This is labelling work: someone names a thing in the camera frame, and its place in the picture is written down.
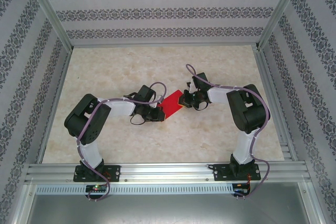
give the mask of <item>red object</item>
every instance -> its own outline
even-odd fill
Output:
[[[166,115],[166,119],[182,108],[182,106],[179,105],[179,98],[181,95],[183,95],[183,93],[180,90],[176,90],[166,99],[164,99],[161,104],[157,105],[158,107],[163,107],[163,112]]]

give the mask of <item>metal base plate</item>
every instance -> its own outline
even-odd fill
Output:
[[[250,180],[261,180],[260,170],[257,164],[253,165],[253,169],[239,175],[238,177],[233,175],[233,173],[230,170],[229,164],[209,165],[208,168],[214,171],[215,181],[247,180],[248,174],[251,176]]]
[[[105,176],[109,182],[119,182],[120,178],[120,165],[104,165],[102,175]],[[101,177],[95,177],[87,174],[81,165],[75,168],[74,182],[104,182]]]

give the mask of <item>cable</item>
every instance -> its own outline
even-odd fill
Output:
[[[100,200],[102,200],[102,199],[105,199],[105,198],[108,196],[108,194],[110,193],[110,191],[111,191],[111,185],[110,185],[110,182],[108,181],[108,179],[107,179],[105,176],[103,176],[102,174],[100,174],[98,171],[96,171],[91,165],[88,164],[88,162],[86,162],[86,160],[85,160],[85,158],[84,158],[84,156],[83,156],[83,154],[82,154],[82,152],[81,152],[81,150],[80,150],[80,140],[81,140],[81,138],[83,137],[83,135],[85,134],[85,131],[88,129],[88,126],[89,126],[90,122],[92,121],[93,116],[95,115],[95,113],[97,112],[97,110],[99,109],[99,107],[102,106],[102,105],[103,105],[104,103],[106,103],[106,102],[111,102],[111,101],[126,101],[126,102],[133,102],[133,103],[139,103],[139,104],[153,104],[153,103],[159,103],[159,102],[162,102],[163,99],[164,99],[164,97],[165,97],[166,94],[167,94],[167,87],[166,87],[166,85],[165,85],[164,83],[159,82],[159,81],[153,83],[153,84],[151,85],[151,87],[152,87],[153,85],[155,85],[155,84],[161,84],[161,85],[164,87],[164,93],[163,93],[163,95],[162,95],[157,101],[152,101],[152,102],[139,102],[139,101],[134,101],[134,100],[132,100],[132,99],[124,99],[124,98],[112,98],[112,99],[106,99],[106,100],[103,100],[103,101],[101,101],[100,103],[97,104],[97,106],[95,107],[95,109],[94,109],[93,112],[91,113],[91,115],[90,115],[88,121],[87,121],[86,124],[84,125],[82,131],[80,132],[80,134],[79,134],[79,136],[78,136],[78,138],[77,138],[77,140],[76,140],[76,143],[77,143],[77,151],[78,151],[78,154],[79,154],[79,156],[80,156],[80,158],[81,158],[83,164],[85,164],[91,171],[93,171],[93,172],[94,172],[95,174],[97,174],[99,177],[101,177],[102,179],[104,179],[105,182],[106,182],[106,184],[107,184],[107,186],[108,186],[108,190],[107,190],[106,194],[104,194],[103,196],[101,196],[99,199],[92,199],[92,198],[90,198],[90,194],[91,194],[91,192],[92,192],[92,191],[90,191],[90,192],[88,193],[88,199],[89,199],[89,201],[100,201]]]
[[[253,139],[252,139],[252,142],[251,142],[251,145],[250,145],[250,156],[255,159],[256,161],[259,161],[259,162],[264,162],[266,165],[267,165],[267,171],[266,171],[266,174],[264,175],[263,179],[261,180],[261,182],[259,183],[259,185],[257,185],[257,187],[247,196],[245,197],[250,197],[251,195],[253,195],[259,188],[260,186],[264,183],[264,181],[267,179],[267,176],[269,174],[269,170],[270,170],[270,165],[269,163],[266,161],[266,160],[263,160],[263,159],[260,159],[260,158],[256,158],[252,152],[253,152],[253,146],[254,146],[254,143],[256,141],[256,137],[257,135],[266,127],[267,123],[268,123],[268,119],[269,119],[269,110],[268,110],[268,107],[266,105],[266,103],[264,102],[264,100],[261,98],[261,96],[259,96],[256,92],[253,92],[252,90],[249,90],[249,89],[246,89],[246,88],[242,88],[242,87],[237,87],[237,86],[220,86],[220,85],[214,85],[212,84],[211,82],[208,82],[204,79],[202,79],[201,77],[197,76],[196,75],[196,70],[195,68],[190,65],[190,64],[186,64],[185,67],[187,68],[187,70],[194,76],[196,77],[198,80],[201,80],[203,82],[205,82],[206,84],[212,86],[212,87],[215,87],[215,88],[220,88],[220,89],[233,89],[233,90],[244,90],[252,95],[254,95],[256,98],[258,98],[258,100],[262,103],[264,109],[265,109],[265,112],[266,112],[266,119],[265,119],[265,122],[264,124],[262,125],[262,127],[254,134],[253,136]]]

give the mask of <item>damask wall panel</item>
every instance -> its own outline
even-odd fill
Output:
[[[74,45],[257,42],[279,0],[50,0]]]
[[[37,0],[0,0],[0,223],[35,163],[69,57]]]
[[[328,223],[336,223],[334,1],[290,0],[264,48],[297,154],[308,163]]]

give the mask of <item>beige marble floor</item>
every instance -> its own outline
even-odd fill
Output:
[[[266,98],[251,46],[75,49],[43,163],[79,162],[75,139],[63,123],[86,93],[119,98],[155,81],[167,85],[168,95],[183,91],[191,79],[186,63],[212,83],[253,83]],[[216,162],[229,161],[237,133],[228,105],[210,104],[202,112],[183,108],[162,123],[135,126],[128,116],[109,118],[97,141],[107,163]],[[256,156],[284,160],[272,120],[260,134]]]

